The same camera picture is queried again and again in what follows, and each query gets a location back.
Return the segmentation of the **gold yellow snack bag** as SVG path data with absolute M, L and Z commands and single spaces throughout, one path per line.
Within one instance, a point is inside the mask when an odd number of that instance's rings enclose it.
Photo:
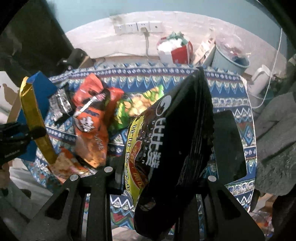
M 53 165 L 56 162 L 58 155 L 56 154 L 47 133 L 41 112 L 39 110 L 33 84 L 29 82 L 28 77 L 25 77 L 22 80 L 20 87 L 20 101 L 29 130 L 35 134 L 34 141 L 37 148 L 42 153 L 46 161 L 50 165 Z

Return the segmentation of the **silver foil snack bag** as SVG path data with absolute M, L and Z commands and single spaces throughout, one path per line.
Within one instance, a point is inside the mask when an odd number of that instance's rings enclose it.
M 72 102 L 70 92 L 66 88 L 58 89 L 55 94 L 49 98 L 50 109 L 53 113 L 55 125 L 61 125 L 69 117 L 73 116 L 76 106 Z

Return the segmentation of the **orange yellow crisps bag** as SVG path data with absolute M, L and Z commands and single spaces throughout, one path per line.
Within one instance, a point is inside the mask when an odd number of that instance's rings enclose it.
M 54 164 L 49 164 L 51 173 L 64 183 L 71 175 L 86 177 L 92 175 L 88 168 L 83 167 L 67 149 L 62 148 Z

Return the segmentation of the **orange noodle snack bag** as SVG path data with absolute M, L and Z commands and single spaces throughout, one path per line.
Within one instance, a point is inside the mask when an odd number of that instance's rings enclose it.
M 108 127 L 124 91 L 88 75 L 75 92 L 75 153 L 93 168 L 106 164 Z

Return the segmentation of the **black and yellow snack bag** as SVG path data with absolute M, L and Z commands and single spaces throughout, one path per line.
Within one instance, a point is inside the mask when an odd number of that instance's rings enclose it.
M 203 68 L 133 119 L 125 145 L 125 194 L 134 228 L 162 240 L 195 196 L 213 146 L 211 93 Z

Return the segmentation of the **green chips bag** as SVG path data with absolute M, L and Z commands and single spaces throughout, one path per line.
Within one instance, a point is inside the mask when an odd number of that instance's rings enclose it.
M 119 130 L 127 128 L 133 118 L 147 110 L 163 96 L 163 85 L 158 85 L 145 92 L 125 93 L 116 103 L 108 131 L 110 133 L 117 133 Z

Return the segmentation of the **blue patterned tablecloth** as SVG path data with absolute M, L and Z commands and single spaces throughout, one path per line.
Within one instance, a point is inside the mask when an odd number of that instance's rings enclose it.
M 125 93 L 146 92 L 159 85 L 163 86 L 163 92 L 166 93 L 193 73 L 195 69 L 192 65 L 173 65 L 169 67 L 154 63 L 119 63 L 109 66 L 101 65 L 75 69 L 58 76 L 49 77 L 49 80 L 58 87 L 69 83 L 70 91 L 76 92 L 84 79 L 93 73 L 108 86 L 120 88 Z M 204 73 L 212 95 L 213 111 L 215 113 L 225 110 L 232 111 L 246 159 L 247 175 L 238 179 L 238 181 L 227 183 L 226 188 L 245 210 L 250 211 L 254 192 L 257 153 L 252 110 L 242 81 L 243 78 L 236 73 L 225 72 L 211 67 L 205 68 Z M 73 119 L 69 118 L 66 123 L 56 126 L 53 122 L 52 111 L 48 111 L 45 126 L 56 152 L 59 151 L 61 146 L 71 151 L 74 150 L 76 136 Z M 123 144 L 126 142 L 127 135 L 126 128 L 119 133 L 109 138 L 108 157 L 120 156 L 123 151 Z M 31 158 L 32 161 L 21 160 L 34 179 L 43 187 L 53 193 L 60 189 L 61 182 L 50 173 L 47 168 L 48 163 L 38 149 L 34 159 Z M 213 155 L 204 177 L 209 175 L 222 177 L 218 170 L 218 162 Z M 127 197 L 112 195 L 110 202 L 111 224 L 133 230 L 135 207 L 130 204 Z

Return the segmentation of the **black curtain cloth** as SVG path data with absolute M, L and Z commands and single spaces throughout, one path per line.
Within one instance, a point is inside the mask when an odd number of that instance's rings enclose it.
M 1 1 L 1 70 L 64 72 L 73 47 L 47 1 Z

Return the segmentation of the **black object on box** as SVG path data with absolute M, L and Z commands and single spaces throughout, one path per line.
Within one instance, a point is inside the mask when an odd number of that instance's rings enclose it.
M 63 67 L 65 70 L 77 69 L 86 56 L 88 55 L 84 50 L 76 48 L 68 58 L 60 59 L 57 66 Z

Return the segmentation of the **small brown cardboard box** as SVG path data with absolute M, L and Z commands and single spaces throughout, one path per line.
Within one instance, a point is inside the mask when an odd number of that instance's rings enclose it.
M 86 56 L 78 68 L 89 68 L 92 67 L 95 64 L 95 60 L 92 59 L 90 56 Z

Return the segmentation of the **grey blanket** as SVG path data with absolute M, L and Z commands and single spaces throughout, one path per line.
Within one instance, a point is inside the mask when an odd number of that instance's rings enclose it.
M 255 121 L 255 188 L 286 195 L 295 185 L 295 92 L 269 102 Z

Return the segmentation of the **grey blue trash bin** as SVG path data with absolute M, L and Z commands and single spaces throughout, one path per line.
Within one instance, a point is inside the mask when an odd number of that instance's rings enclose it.
M 228 56 L 218 45 L 212 62 L 212 68 L 224 71 L 230 71 L 242 75 L 250 66 L 250 61 L 247 57 Z

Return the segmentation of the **flat cardboard pieces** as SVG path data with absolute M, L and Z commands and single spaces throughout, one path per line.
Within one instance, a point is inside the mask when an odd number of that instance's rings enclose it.
M 201 44 L 193 55 L 193 65 L 206 67 L 211 66 L 214 59 L 215 49 L 215 36 L 213 34 L 208 34 L 201 41 Z

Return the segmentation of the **red white paper bag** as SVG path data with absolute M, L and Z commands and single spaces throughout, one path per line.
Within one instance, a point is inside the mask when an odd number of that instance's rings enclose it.
M 171 32 L 158 41 L 157 53 L 162 63 L 189 64 L 193 54 L 193 46 L 181 32 Z

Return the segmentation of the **white wall socket strip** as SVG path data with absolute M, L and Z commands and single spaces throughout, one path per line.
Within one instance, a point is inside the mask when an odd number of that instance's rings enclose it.
M 139 21 L 126 24 L 114 25 L 117 35 L 143 33 L 163 33 L 165 31 L 162 21 Z

